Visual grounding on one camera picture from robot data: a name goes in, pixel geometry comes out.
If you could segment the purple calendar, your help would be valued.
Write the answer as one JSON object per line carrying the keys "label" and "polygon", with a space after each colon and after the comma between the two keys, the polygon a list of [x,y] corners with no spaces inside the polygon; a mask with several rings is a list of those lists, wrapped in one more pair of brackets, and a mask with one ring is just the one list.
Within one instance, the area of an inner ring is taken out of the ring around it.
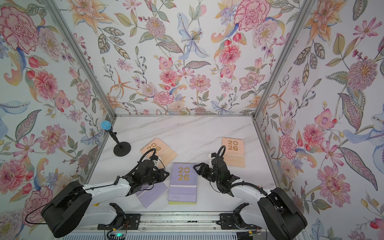
{"label": "purple calendar", "polygon": [[144,208],[148,208],[155,200],[157,200],[166,190],[167,186],[164,183],[156,183],[154,185],[144,185],[136,196]]}
{"label": "purple calendar", "polygon": [[173,163],[168,201],[197,202],[197,163]]}

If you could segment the peach calendar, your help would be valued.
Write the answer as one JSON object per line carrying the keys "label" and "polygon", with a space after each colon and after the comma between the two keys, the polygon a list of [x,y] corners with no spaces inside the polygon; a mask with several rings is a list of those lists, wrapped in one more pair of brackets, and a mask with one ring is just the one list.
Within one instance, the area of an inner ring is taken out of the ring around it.
{"label": "peach calendar", "polygon": [[172,150],[166,143],[164,143],[159,138],[154,138],[143,148],[141,148],[140,152],[144,154],[150,149],[156,149],[156,156],[159,157],[165,167],[178,156],[178,154],[174,150]]}
{"label": "peach calendar", "polygon": [[222,145],[226,147],[224,161],[228,166],[239,168],[246,167],[244,140],[223,137]]}

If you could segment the yellow-green calendar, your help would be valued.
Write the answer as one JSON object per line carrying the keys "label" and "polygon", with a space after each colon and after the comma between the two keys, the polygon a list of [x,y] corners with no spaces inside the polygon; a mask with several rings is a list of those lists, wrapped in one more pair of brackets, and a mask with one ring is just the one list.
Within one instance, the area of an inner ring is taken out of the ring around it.
{"label": "yellow-green calendar", "polygon": [[197,202],[177,202],[177,201],[169,201],[169,205],[196,205]]}

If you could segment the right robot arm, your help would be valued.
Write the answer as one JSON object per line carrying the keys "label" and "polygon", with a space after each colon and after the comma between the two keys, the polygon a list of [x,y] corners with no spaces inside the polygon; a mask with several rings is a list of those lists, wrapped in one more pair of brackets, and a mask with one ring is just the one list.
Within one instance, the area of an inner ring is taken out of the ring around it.
{"label": "right robot arm", "polygon": [[220,193],[244,201],[233,211],[240,228],[254,225],[267,229],[276,240],[292,240],[308,226],[303,213],[281,188],[273,190],[245,182],[230,173],[224,157],[211,154],[211,163],[194,166],[196,173],[215,183]]}

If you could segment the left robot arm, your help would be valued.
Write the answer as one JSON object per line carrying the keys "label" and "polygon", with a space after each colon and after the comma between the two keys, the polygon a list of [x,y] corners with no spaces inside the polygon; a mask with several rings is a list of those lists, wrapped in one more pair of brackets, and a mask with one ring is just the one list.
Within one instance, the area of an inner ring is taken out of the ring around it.
{"label": "left robot arm", "polygon": [[104,225],[123,229],[130,221],[125,211],[112,200],[128,197],[147,186],[164,182],[169,172],[156,167],[155,162],[143,160],[126,175],[117,176],[112,182],[97,185],[69,183],[50,202],[32,212],[39,213],[55,238],[61,238],[78,227]]}

